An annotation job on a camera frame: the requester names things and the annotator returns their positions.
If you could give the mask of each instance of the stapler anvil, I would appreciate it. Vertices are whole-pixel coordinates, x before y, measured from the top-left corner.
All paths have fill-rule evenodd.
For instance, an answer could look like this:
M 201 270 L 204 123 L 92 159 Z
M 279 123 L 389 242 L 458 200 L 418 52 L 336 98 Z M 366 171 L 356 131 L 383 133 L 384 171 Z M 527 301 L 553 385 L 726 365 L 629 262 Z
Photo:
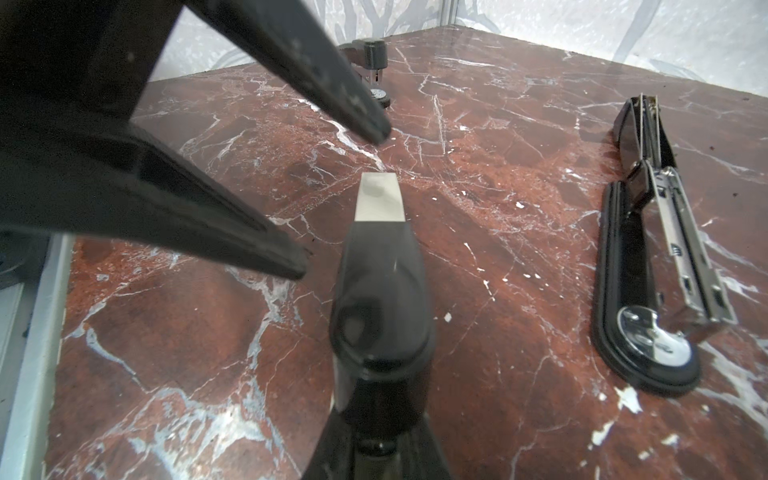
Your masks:
M 302 479 L 450 480 L 425 414 L 434 317 L 395 174 L 362 175 L 329 336 L 333 407 Z
M 392 100 L 381 87 L 384 69 L 387 61 L 386 43 L 381 38 L 358 38 L 350 43 L 339 45 L 352 66 L 352 70 L 360 76 L 363 84 L 370 88 L 373 99 L 387 108 Z
M 656 97 L 614 123 L 624 178 L 603 196 L 592 336 L 631 385 L 663 396 L 696 387 L 697 344 L 735 323 L 683 189 Z

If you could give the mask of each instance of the marble tabletop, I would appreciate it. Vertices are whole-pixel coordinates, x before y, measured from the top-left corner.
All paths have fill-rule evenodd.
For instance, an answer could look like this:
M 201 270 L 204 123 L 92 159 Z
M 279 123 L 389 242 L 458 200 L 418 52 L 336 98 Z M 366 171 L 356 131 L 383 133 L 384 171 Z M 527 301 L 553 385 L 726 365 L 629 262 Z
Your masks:
M 136 124 L 310 252 L 299 282 L 82 238 L 49 478 L 298 478 L 332 402 L 328 315 L 360 174 L 392 171 L 438 325 L 428 412 L 459 478 L 766 478 L 768 99 L 469 28 L 387 39 L 365 145 L 259 65 L 147 86 Z M 589 340 L 613 120 L 657 94 L 740 324 L 679 399 Z

